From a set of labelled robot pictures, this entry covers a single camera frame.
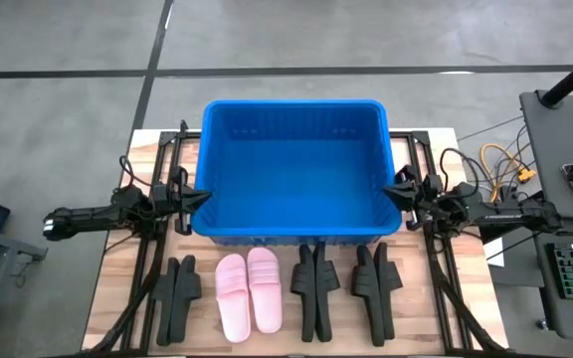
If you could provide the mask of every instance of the gray concrete floor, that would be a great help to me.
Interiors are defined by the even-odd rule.
[[[0,71],[145,70],[163,0],[0,0]],[[573,64],[573,0],[177,0],[158,68],[504,66]],[[368,97],[392,127],[453,127],[458,137],[520,115],[518,95],[561,73],[157,79],[143,126],[201,125],[216,98]],[[48,243],[59,206],[104,205],[118,181],[142,78],[0,80],[0,203],[6,233],[50,248],[12,282],[0,311],[0,357],[78,350],[104,234]],[[517,120],[467,138],[508,144]],[[531,154],[524,157],[531,160]],[[524,190],[537,189],[536,181]],[[497,286],[510,346],[573,357],[539,332],[538,293]]]

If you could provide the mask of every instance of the pink slipper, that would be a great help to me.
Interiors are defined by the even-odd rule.
[[[249,289],[245,259],[238,254],[225,256],[216,267],[216,300],[225,337],[240,343],[251,334]]]
[[[283,325],[278,258],[268,249],[253,248],[247,255],[247,267],[258,330],[263,333],[277,332]]]

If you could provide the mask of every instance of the wooden platform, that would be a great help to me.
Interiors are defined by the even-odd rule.
[[[159,132],[159,130],[135,131],[129,150],[128,156],[135,174],[147,182],[151,180]],[[439,160],[444,148],[457,147],[455,132],[451,128],[429,129],[429,133],[436,160]],[[409,150],[405,140],[393,139],[391,142],[395,168],[399,169],[410,162]],[[190,185],[194,183],[198,145],[197,140],[187,141],[182,147],[181,165],[190,174]],[[420,153],[419,156],[423,161],[423,155]],[[165,171],[168,160],[169,154],[164,166]],[[458,184],[465,180],[462,161],[457,155],[447,155],[445,163],[451,183]],[[425,162],[422,171],[426,173]],[[141,189],[147,192],[147,188],[141,187]],[[112,232],[107,244],[111,245],[127,235],[127,232]],[[214,270],[219,259],[225,255],[239,253],[245,256],[249,248],[219,247],[208,238],[198,235],[183,237],[170,228],[165,257],[173,256],[179,260],[186,255],[196,257],[203,297],[191,305],[187,336],[185,342],[181,344],[171,344],[168,347],[159,347],[155,344],[158,326],[158,317],[155,317],[150,355],[405,355],[443,352],[423,233],[408,232],[402,228],[398,233],[381,240],[388,243],[388,258],[396,263],[404,282],[403,288],[391,292],[396,338],[387,341],[384,347],[378,348],[372,345],[364,304],[360,298],[353,297],[349,293],[350,273],[357,262],[355,248],[351,247],[326,249],[326,256],[329,260],[333,260],[341,284],[340,289],[329,294],[333,330],[331,342],[320,343],[316,338],[312,343],[301,342],[299,296],[288,291],[292,268],[298,262],[297,247],[271,247],[281,263],[283,327],[275,334],[263,334],[253,327],[252,335],[247,341],[232,344],[225,339],[222,332],[214,296]],[[466,304],[492,338],[507,347],[480,240],[461,236],[454,240],[453,245]],[[91,348],[98,343],[125,308],[137,248],[138,240],[132,239],[105,255],[83,348]],[[144,303],[140,308],[133,333],[133,341],[136,344],[140,337],[143,310]],[[449,315],[457,343],[459,335],[451,306]]]

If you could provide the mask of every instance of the blue plastic basket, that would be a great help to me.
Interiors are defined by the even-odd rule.
[[[193,229],[220,245],[359,245],[394,233],[395,169],[374,100],[217,100],[205,109]]]

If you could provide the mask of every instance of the black metal frame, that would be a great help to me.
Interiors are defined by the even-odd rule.
[[[154,171],[152,176],[152,181],[158,180],[162,172],[162,164],[165,156],[165,151],[170,143],[174,143],[174,148],[172,152],[171,165],[177,164],[180,156],[180,150],[182,146],[182,140],[184,139],[200,139],[201,133],[199,131],[188,131],[186,126],[181,126],[181,130],[176,131],[164,131],[160,133],[158,142],[158,151],[156,153],[156,161],[154,164]],[[419,165],[419,157],[417,151],[417,145],[421,145],[426,163],[428,166],[428,174],[437,174],[437,169],[435,166],[435,160],[432,153],[431,143],[428,131],[391,131],[391,139],[404,139],[406,140],[409,153],[411,165],[413,165],[418,170],[419,177],[422,177],[421,167]],[[148,276],[143,281],[145,261],[147,258],[147,251],[149,247],[149,240],[142,240],[136,257],[136,265],[134,269],[134,276],[132,280],[130,299],[128,301],[127,309],[123,312],[121,317],[118,319],[117,323],[114,325],[112,330],[114,333],[119,332],[122,335],[119,350],[111,351],[113,343],[107,345],[105,349],[84,351],[76,356],[94,356],[94,357],[142,357],[149,356],[149,346],[151,341],[151,331],[153,327],[154,319],[154,309],[155,303],[151,296],[151,291],[158,280],[161,271],[161,263],[163,259],[164,248],[166,245],[166,232],[167,232],[168,221],[161,221],[159,229],[156,233],[155,238],[149,238],[149,240],[156,240],[156,247],[154,252],[153,263],[149,270]],[[478,351],[473,349],[472,337],[471,337],[471,326],[476,329],[476,332],[482,331],[480,325],[472,316],[470,311],[466,308],[462,297],[462,289],[459,281],[459,275],[457,272],[457,265],[455,262],[455,255],[453,252],[453,247],[450,241],[442,241],[443,244],[443,254],[448,269],[447,277],[438,261],[438,254],[440,252],[435,250],[435,236],[430,230],[430,227],[424,228],[424,238],[426,240],[426,249],[428,255],[429,270],[431,273],[431,280],[433,282],[433,291],[435,294],[435,304],[437,309],[437,318],[439,320],[442,342],[444,346],[444,353],[446,356],[483,356],[483,357],[542,357],[534,355],[521,355],[506,351],[495,350],[497,345],[488,344],[478,339],[479,344],[484,349],[483,351]],[[153,282],[147,282],[149,277],[155,277]],[[143,319],[143,328],[140,336],[140,342],[137,348],[131,348],[132,344],[132,331],[133,331],[133,317],[136,310],[140,306],[142,299],[145,295],[149,294],[147,297],[147,303],[145,307],[145,315]],[[450,322],[448,319],[448,309],[446,307],[446,301],[444,295],[449,298],[453,306],[455,307],[455,312],[458,319],[458,326],[462,337],[463,348],[455,348],[453,342],[453,335],[451,332]]]

